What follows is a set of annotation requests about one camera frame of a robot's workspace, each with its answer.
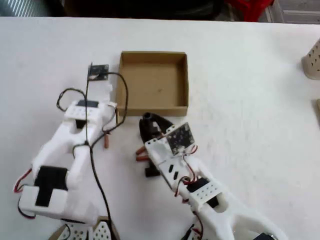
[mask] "white plastic bracket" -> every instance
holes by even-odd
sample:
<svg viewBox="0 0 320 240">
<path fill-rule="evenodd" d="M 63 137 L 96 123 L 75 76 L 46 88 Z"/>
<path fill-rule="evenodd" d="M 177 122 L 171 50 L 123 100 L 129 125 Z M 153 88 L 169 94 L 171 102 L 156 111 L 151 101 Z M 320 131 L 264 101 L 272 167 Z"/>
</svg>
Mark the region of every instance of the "white plastic bracket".
<svg viewBox="0 0 320 240">
<path fill-rule="evenodd" d="M 200 211 L 204 203 L 216 197 L 221 192 L 222 191 L 212 181 L 210 181 L 198 190 L 191 192 L 189 195 L 189 201 L 198 211 Z"/>
</svg>

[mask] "red object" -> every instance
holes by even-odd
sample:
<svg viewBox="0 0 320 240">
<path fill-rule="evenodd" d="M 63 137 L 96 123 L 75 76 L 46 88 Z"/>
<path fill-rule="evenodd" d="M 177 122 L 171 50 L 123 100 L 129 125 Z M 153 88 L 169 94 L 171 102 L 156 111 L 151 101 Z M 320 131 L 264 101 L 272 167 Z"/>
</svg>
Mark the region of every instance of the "red object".
<svg viewBox="0 0 320 240">
<path fill-rule="evenodd" d="M 109 148 L 109 135 L 108 134 L 104 135 L 104 148 L 105 149 Z"/>
<path fill-rule="evenodd" d="M 225 0 L 236 9 L 243 12 L 245 22 L 257 22 L 262 12 L 275 0 Z"/>
<path fill-rule="evenodd" d="M 20 185 L 20 182 L 21 182 L 23 179 L 25 179 L 25 178 L 29 175 L 29 173 L 31 173 L 31 171 L 32 171 L 32 168 L 28 169 L 28 170 L 27 170 L 21 177 L 19 177 L 19 179 L 16 181 L 16 183 L 15 183 L 15 185 L 14 185 L 14 187 L 13 187 L 13 192 L 14 192 L 15 194 L 22 192 L 22 186 L 19 186 L 19 185 Z"/>
<path fill-rule="evenodd" d="M 135 160 L 136 160 L 137 162 L 143 162 L 143 161 L 149 161 L 150 158 L 149 158 L 148 155 L 145 155 L 145 156 L 137 156 L 137 157 L 135 158 Z"/>
<path fill-rule="evenodd" d="M 136 155 L 140 155 L 140 154 L 142 154 L 145 150 L 146 150 L 146 147 L 145 147 L 145 146 L 142 146 L 142 147 L 140 147 L 140 148 L 135 152 L 135 154 L 136 154 Z"/>
</svg>

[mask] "screw hole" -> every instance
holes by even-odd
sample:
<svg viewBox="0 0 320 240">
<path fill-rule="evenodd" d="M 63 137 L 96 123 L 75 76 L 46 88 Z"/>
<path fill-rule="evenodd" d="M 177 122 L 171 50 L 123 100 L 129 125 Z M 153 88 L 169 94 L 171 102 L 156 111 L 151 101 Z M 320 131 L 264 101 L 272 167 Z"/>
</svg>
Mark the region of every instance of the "screw hole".
<svg viewBox="0 0 320 240">
<path fill-rule="evenodd" d="M 173 179 L 174 179 L 174 180 L 176 180 L 176 179 L 178 178 L 178 173 L 179 173 L 178 171 L 176 171 L 176 172 L 174 173 L 174 176 L 173 176 Z"/>
<path fill-rule="evenodd" d="M 173 169 L 174 169 L 174 165 L 171 164 L 170 167 L 169 167 L 169 173 L 171 173 Z"/>
</svg>

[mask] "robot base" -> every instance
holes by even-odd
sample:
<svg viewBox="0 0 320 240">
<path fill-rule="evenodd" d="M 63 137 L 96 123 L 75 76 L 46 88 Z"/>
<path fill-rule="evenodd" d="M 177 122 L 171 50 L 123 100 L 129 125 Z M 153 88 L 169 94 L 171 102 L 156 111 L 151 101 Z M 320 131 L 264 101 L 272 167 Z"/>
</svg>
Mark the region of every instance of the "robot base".
<svg viewBox="0 0 320 240">
<path fill-rule="evenodd" d="M 111 240 L 110 231 L 107 225 L 108 217 L 100 216 L 97 220 L 97 223 L 93 227 L 88 227 L 83 224 L 78 223 L 67 223 L 71 234 L 69 236 L 69 229 L 63 225 L 57 231 L 55 231 L 49 240 Z M 115 240 L 120 240 L 117 229 L 112 225 L 112 230 L 114 233 Z"/>
</svg>

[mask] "cardboard box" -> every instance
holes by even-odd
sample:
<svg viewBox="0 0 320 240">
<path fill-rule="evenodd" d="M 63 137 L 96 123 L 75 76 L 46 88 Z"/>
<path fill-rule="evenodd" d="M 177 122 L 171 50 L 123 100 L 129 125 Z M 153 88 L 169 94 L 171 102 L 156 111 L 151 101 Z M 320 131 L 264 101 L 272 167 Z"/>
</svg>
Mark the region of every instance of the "cardboard box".
<svg viewBox="0 0 320 240">
<path fill-rule="evenodd" d="M 129 91 L 127 116 L 152 112 L 185 116 L 189 104 L 188 64 L 184 52 L 123 51 L 119 72 Z M 126 89 L 118 78 L 116 102 L 125 109 Z"/>
</svg>

